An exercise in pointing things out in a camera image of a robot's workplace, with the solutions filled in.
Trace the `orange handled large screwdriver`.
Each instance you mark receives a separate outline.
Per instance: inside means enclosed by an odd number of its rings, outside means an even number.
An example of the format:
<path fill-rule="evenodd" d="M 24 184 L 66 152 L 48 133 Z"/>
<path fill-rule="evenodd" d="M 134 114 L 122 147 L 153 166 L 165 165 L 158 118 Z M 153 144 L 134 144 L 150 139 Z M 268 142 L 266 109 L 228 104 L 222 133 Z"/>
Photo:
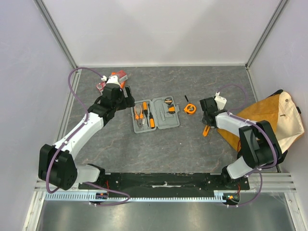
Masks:
<path fill-rule="evenodd" d="M 155 128 L 155 122 L 154 122 L 153 114 L 151 112 L 150 104 L 148 104 L 148 110 L 149 110 L 150 128 L 154 129 Z"/>

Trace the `orange utility knife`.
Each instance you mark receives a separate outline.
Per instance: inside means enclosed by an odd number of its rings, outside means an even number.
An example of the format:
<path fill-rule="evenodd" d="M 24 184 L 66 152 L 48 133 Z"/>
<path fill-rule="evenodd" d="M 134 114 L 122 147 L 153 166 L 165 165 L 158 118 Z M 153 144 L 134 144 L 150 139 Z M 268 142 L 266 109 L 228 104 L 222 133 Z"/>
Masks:
<path fill-rule="evenodd" d="M 206 125 L 202 133 L 203 137 L 210 138 L 212 130 L 213 129 L 209 125 Z"/>

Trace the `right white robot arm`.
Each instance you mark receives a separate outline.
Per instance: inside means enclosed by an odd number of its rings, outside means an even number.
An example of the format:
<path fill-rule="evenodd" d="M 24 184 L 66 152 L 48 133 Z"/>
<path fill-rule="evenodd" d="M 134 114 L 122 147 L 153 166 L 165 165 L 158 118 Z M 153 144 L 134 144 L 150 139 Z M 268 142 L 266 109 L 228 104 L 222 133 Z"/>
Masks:
<path fill-rule="evenodd" d="M 271 168 L 284 159 L 271 124 L 266 120 L 251 121 L 226 110 L 212 109 L 204 110 L 203 120 L 210 127 L 230 132 L 240 141 L 237 160 L 226 166 L 224 175 L 220 177 L 221 186 L 225 189 L 232 189 L 239 178 L 247 177 L 255 169 Z"/>

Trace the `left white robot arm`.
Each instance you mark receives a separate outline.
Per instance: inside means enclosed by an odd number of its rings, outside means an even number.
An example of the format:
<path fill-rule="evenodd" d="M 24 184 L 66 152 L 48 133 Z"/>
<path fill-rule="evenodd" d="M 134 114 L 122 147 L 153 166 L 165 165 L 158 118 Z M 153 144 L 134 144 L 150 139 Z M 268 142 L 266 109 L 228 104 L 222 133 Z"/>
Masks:
<path fill-rule="evenodd" d="M 134 107 L 131 88 L 107 84 L 101 96 L 86 109 L 82 120 L 61 140 L 53 145 L 45 144 L 39 152 L 38 177 L 46 182 L 46 189 L 68 190 L 76 183 L 89 182 L 95 189 L 106 183 L 103 169 L 93 164 L 77 166 L 75 158 L 90 138 L 113 119 L 115 113 Z"/>

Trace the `grey plastic tool case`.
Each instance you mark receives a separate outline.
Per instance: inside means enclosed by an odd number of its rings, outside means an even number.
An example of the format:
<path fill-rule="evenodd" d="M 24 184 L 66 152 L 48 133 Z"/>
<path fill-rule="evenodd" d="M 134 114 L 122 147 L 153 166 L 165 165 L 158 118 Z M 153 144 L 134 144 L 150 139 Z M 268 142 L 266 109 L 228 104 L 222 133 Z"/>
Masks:
<path fill-rule="evenodd" d="M 167 98 L 167 97 L 171 97 L 172 100 L 173 100 L 173 104 L 175 106 L 175 113 L 174 114 L 168 113 L 168 108 L 167 108 L 168 104 L 166 104 L 164 102 L 165 98 Z M 156 129 L 175 128 L 175 127 L 178 127 L 180 125 L 180 120 L 179 120 L 179 116 L 178 116 L 179 107 L 176 105 L 174 98 L 172 96 L 158 97 L 158 98 L 154 98 L 152 100 L 136 101 L 135 105 L 141 104 L 141 106 L 142 106 L 143 102 L 150 104 L 151 112 L 152 112 L 153 117 L 154 117 L 155 128 L 154 129 L 150 128 L 149 110 L 148 110 L 148 125 L 147 125 L 146 119 L 144 118 L 145 123 L 144 123 L 143 129 L 138 128 L 136 120 L 135 120 L 135 116 L 134 116 L 134 107 L 135 107 L 134 106 L 131 109 L 131 113 L 132 113 L 132 120 L 133 120 L 133 130 L 136 134 L 150 132 L 150 131 L 154 131 Z"/>

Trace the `orange handled small screwdriver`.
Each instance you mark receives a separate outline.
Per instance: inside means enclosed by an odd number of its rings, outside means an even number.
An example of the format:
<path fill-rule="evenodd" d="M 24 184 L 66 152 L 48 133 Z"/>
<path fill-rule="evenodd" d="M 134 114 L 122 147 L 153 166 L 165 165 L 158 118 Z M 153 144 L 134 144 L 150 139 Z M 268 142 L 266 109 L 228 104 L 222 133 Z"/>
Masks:
<path fill-rule="evenodd" d="M 145 116 L 145 119 L 146 119 L 147 125 L 148 125 L 148 107 L 147 107 L 147 103 L 143 102 L 142 103 L 142 107 L 143 107 L 143 113 L 144 113 L 144 116 Z"/>

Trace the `orange pliers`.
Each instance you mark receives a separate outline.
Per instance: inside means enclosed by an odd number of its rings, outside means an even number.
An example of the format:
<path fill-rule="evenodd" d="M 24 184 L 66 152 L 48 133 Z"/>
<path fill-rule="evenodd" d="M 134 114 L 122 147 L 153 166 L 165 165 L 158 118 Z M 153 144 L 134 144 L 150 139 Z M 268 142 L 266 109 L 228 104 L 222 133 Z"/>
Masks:
<path fill-rule="evenodd" d="M 139 129 L 143 129 L 145 119 L 143 115 L 143 109 L 141 104 L 137 104 L 134 107 L 134 116 Z"/>

